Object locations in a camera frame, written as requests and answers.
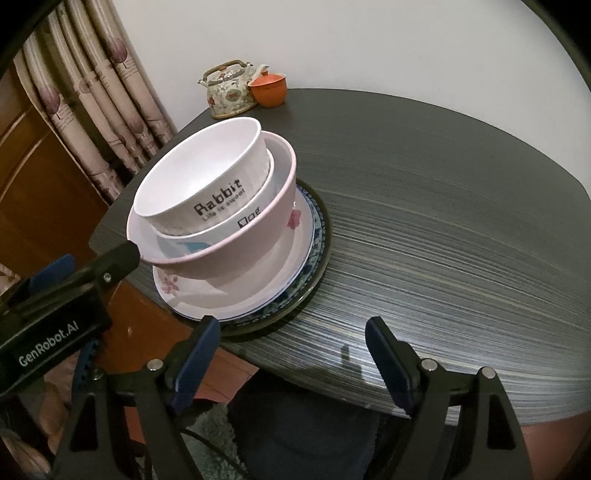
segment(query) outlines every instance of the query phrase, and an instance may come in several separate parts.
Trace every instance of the orange lid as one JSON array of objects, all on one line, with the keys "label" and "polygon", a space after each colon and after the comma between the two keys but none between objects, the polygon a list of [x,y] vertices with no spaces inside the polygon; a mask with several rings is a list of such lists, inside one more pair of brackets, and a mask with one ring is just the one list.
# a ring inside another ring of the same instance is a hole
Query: orange lid
[{"label": "orange lid", "polygon": [[260,87],[261,85],[268,85],[269,83],[279,82],[279,80],[283,80],[284,78],[285,77],[283,75],[264,71],[261,73],[261,76],[259,78],[251,81],[248,85],[251,87]]}]

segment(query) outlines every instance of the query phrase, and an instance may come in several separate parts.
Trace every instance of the metal screw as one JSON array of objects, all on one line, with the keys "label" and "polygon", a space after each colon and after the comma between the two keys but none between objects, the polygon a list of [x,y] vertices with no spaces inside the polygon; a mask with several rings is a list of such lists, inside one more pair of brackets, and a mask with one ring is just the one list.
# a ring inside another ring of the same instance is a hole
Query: metal screw
[{"label": "metal screw", "polygon": [[432,358],[426,358],[421,362],[421,367],[427,370],[427,372],[432,372],[437,368],[437,362]]},{"label": "metal screw", "polygon": [[156,370],[160,370],[164,362],[160,358],[153,358],[148,362],[148,370],[155,372]]},{"label": "metal screw", "polygon": [[492,367],[484,367],[481,371],[482,375],[484,375],[488,379],[496,377],[495,369]]}]

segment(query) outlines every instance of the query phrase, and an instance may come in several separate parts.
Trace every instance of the black clamp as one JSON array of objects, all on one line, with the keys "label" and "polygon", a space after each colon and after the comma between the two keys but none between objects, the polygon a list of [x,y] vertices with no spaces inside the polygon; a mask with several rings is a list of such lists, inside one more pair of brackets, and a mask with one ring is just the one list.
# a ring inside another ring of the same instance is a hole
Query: black clamp
[{"label": "black clamp", "polygon": [[177,420],[193,402],[219,342],[219,322],[207,316],[163,360],[125,374],[94,370],[76,396],[52,478],[77,480],[81,472],[87,480],[139,478],[124,413],[124,406],[136,406],[158,478],[202,479]]},{"label": "black clamp", "polygon": [[447,409],[461,406],[444,478],[531,480],[519,422],[494,369],[483,367],[472,375],[445,370],[430,358],[421,360],[412,346],[396,339],[381,317],[368,320],[365,341],[394,403],[411,417],[386,478],[430,478]]},{"label": "black clamp", "polygon": [[102,294],[137,268],[139,251],[125,242],[75,273],[53,278],[56,271],[73,270],[71,257],[60,261],[68,265],[50,266],[0,297],[0,401],[110,328]]}]

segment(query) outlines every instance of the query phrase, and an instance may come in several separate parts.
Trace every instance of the stack of dishes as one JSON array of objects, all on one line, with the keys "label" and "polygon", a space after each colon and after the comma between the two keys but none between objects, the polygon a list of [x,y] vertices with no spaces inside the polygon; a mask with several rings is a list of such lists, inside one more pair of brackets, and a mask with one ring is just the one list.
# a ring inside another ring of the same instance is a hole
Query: stack of dishes
[{"label": "stack of dishes", "polygon": [[191,320],[213,315],[226,335],[278,320],[319,281],[330,223],[296,184],[287,140],[241,117],[176,145],[135,195],[127,238],[154,266],[163,300]]}]

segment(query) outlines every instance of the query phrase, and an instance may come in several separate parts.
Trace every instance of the pink bowl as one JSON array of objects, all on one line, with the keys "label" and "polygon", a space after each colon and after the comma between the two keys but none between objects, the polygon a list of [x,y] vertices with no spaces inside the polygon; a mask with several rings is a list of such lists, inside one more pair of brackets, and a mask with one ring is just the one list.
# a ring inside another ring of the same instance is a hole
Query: pink bowl
[{"label": "pink bowl", "polygon": [[127,238],[138,245],[142,260],[182,277],[217,278],[248,270],[275,245],[294,204],[296,153],[285,138],[270,132],[262,132],[261,135],[273,157],[289,158],[291,164],[287,180],[269,206],[246,226],[219,243],[175,258],[166,258],[159,254],[157,247],[146,245],[147,241],[142,236],[150,233],[145,229],[146,225],[142,224],[145,220],[132,209],[127,221]]}]

